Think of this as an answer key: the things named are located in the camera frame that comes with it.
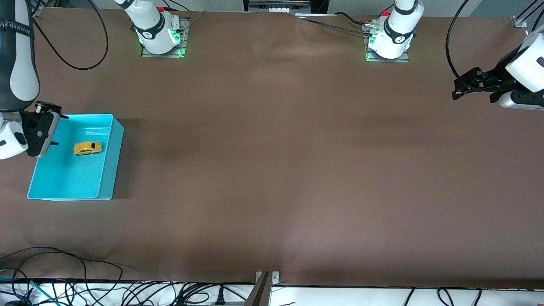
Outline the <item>yellow beetle toy car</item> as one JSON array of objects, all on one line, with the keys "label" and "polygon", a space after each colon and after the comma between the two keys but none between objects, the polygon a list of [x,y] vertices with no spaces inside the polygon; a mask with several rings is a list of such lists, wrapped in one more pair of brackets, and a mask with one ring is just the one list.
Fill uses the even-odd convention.
[{"label": "yellow beetle toy car", "polygon": [[76,156],[84,156],[101,153],[103,145],[101,142],[79,142],[74,145],[73,153]]}]

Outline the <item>turquoise plastic bin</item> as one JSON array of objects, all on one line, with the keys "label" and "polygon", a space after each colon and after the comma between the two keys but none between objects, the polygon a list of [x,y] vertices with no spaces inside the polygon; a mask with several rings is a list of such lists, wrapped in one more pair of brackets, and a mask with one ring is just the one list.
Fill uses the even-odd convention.
[{"label": "turquoise plastic bin", "polygon": [[[70,114],[61,119],[44,157],[38,158],[28,199],[50,201],[111,200],[124,127],[112,114]],[[97,154],[78,156],[77,143],[99,142]]]}]

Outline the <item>grey power strip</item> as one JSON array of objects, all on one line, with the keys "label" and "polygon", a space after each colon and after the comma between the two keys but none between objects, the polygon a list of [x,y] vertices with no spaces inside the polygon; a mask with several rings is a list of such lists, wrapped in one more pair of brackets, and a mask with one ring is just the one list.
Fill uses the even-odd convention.
[{"label": "grey power strip", "polygon": [[310,0],[244,0],[248,12],[311,13]]}]

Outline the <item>brown table cover mat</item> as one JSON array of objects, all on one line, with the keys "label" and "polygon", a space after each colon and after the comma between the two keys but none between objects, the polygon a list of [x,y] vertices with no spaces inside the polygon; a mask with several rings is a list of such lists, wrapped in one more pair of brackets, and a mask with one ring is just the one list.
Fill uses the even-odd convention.
[{"label": "brown table cover mat", "polygon": [[544,287],[544,112],[451,99],[451,20],[410,62],[285,13],[192,12],[185,58],[142,58],[103,10],[102,64],[40,34],[41,101],[124,126],[109,201],[27,198],[35,159],[0,161],[0,255],[56,247],[124,279]]}]

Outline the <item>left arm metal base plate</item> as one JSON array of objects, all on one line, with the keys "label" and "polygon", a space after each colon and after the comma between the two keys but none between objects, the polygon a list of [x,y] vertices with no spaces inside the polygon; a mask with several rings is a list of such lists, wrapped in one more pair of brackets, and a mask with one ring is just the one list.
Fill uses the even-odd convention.
[{"label": "left arm metal base plate", "polygon": [[400,36],[401,43],[396,43],[388,35],[381,31],[381,27],[377,23],[366,23],[364,34],[365,37],[365,58],[367,62],[409,62],[408,49],[410,47],[413,35],[406,39]]}]

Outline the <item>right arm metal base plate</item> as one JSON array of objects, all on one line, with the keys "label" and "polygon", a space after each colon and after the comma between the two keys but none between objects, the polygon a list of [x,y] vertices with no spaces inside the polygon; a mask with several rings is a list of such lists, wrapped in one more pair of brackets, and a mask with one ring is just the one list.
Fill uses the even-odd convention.
[{"label": "right arm metal base plate", "polygon": [[171,36],[178,42],[172,50],[165,54],[152,54],[141,46],[141,57],[143,58],[184,58],[187,49],[190,20],[183,18],[177,23],[177,29],[171,31]]}]

